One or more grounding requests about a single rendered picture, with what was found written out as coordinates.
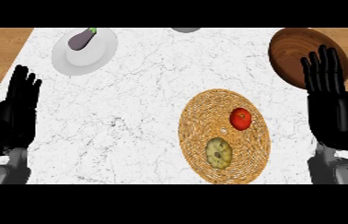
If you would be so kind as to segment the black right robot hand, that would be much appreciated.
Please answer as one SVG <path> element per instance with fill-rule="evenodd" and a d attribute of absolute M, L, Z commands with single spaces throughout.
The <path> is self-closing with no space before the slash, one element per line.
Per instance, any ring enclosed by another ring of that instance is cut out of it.
<path fill-rule="evenodd" d="M 322 45 L 301 64 L 312 133 L 328 147 L 348 150 L 348 91 L 337 49 Z"/>

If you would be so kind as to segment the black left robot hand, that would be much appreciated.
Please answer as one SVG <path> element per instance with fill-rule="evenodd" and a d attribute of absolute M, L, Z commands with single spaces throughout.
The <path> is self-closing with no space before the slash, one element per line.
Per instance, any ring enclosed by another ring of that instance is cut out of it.
<path fill-rule="evenodd" d="M 0 101 L 0 156 L 8 156 L 18 147 L 29 148 L 34 141 L 42 84 L 29 67 L 17 65 L 8 96 Z"/>

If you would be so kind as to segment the red tomato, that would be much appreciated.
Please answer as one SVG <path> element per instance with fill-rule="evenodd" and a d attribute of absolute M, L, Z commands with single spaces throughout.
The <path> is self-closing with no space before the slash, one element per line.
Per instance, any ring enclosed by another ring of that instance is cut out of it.
<path fill-rule="evenodd" d="M 236 108 L 231 114 L 231 123 L 236 130 L 244 131 L 253 123 L 253 115 L 244 108 Z"/>

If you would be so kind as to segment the brown wooden bowl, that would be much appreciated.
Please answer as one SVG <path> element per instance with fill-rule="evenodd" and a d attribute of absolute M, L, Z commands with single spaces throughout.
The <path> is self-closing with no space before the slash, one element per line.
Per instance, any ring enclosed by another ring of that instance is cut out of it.
<path fill-rule="evenodd" d="M 297 88 L 306 88 L 301 58 L 319 47 L 334 47 L 340 55 L 344 84 L 348 90 L 348 28 L 284 28 L 269 47 L 270 65 L 279 77 Z"/>

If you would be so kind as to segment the round woven wicker placemat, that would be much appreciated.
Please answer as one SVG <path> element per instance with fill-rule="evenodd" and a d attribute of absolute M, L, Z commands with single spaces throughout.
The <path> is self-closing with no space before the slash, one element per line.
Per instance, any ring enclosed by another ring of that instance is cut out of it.
<path fill-rule="evenodd" d="M 251 126 L 239 131 L 231 116 L 242 108 L 253 116 Z M 270 158 L 270 131 L 251 101 L 228 89 L 208 89 L 188 102 L 179 126 L 180 146 L 191 168 L 210 183 L 250 183 L 262 174 Z M 208 162 L 207 146 L 222 138 L 232 148 L 232 162 L 217 169 Z"/>

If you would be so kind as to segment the white plate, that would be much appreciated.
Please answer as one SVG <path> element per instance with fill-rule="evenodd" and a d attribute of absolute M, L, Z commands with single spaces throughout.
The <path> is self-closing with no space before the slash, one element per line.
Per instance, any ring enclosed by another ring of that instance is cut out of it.
<path fill-rule="evenodd" d="M 93 73 L 113 60 L 119 47 L 114 31 L 110 28 L 99 28 L 88 46 L 79 51 L 73 50 L 68 41 L 83 31 L 86 28 L 70 30 L 52 51 L 54 67 L 67 76 L 83 76 Z"/>

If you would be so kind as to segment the purple eggplant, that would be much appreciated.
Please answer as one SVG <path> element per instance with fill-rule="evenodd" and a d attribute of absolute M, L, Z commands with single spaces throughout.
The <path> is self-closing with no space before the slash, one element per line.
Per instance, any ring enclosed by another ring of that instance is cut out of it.
<path fill-rule="evenodd" d="M 96 36 L 96 28 L 89 28 L 79 33 L 68 41 L 68 46 L 74 51 L 80 51 Z"/>

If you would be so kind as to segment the pale yellow-green squash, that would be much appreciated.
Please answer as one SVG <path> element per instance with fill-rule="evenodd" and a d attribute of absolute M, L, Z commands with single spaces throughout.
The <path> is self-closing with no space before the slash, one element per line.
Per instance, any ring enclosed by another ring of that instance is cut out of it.
<path fill-rule="evenodd" d="M 225 170 L 231 166 L 234 159 L 234 151 L 228 141 L 220 137 L 213 138 L 207 144 L 206 152 L 213 168 Z"/>

